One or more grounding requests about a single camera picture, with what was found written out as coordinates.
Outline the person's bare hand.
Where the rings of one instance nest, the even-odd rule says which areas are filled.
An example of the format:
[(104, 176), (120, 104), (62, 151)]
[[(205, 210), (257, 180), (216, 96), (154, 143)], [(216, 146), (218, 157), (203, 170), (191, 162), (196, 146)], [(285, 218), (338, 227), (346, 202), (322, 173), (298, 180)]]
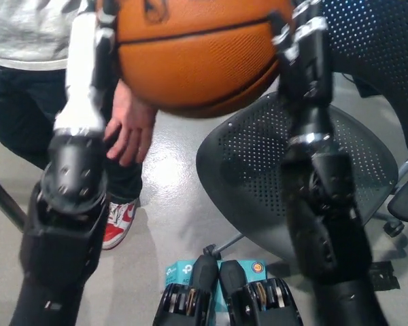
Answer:
[(117, 135), (107, 157), (121, 166), (141, 164), (152, 144), (158, 110), (141, 102), (120, 80), (113, 99), (112, 117), (105, 128), (105, 140)]

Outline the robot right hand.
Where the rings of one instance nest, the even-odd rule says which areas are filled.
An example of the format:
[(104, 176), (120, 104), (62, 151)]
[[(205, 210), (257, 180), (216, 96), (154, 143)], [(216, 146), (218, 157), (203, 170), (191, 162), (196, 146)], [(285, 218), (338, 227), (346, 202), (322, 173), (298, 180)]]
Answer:
[(292, 22), (279, 12), (268, 15), (279, 65), (279, 96), (291, 117), (289, 144), (333, 137), (329, 106), (333, 74), (328, 25), (321, 1), (294, 1)]

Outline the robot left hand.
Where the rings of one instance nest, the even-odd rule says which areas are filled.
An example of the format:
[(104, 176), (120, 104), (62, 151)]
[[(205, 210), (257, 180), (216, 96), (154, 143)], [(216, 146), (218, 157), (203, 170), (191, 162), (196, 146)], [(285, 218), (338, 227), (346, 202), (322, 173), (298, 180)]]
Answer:
[(54, 133), (102, 134), (100, 113), (108, 88), (116, 36), (116, 1), (82, 1), (71, 27), (65, 78), (67, 103), (57, 115)]

